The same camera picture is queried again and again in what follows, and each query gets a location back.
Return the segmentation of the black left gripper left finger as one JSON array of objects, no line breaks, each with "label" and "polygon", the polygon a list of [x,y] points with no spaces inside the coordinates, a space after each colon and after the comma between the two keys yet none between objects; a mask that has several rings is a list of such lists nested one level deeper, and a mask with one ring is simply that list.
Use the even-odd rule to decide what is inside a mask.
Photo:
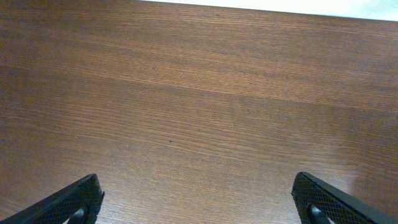
[{"label": "black left gripper left finger", "polygon": [[89,174],[1,223],[95,223],[105,193]]}]

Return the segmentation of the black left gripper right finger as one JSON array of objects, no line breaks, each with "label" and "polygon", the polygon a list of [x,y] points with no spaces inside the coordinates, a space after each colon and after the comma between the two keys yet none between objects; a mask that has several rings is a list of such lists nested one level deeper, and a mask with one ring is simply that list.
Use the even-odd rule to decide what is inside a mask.
[{"label": "black left gripper right finger", "polygon": [[397,219],[346,194],[308,172],[299,172],[295,176],[291,194],[300,221],[304,224],[397,223]]}]

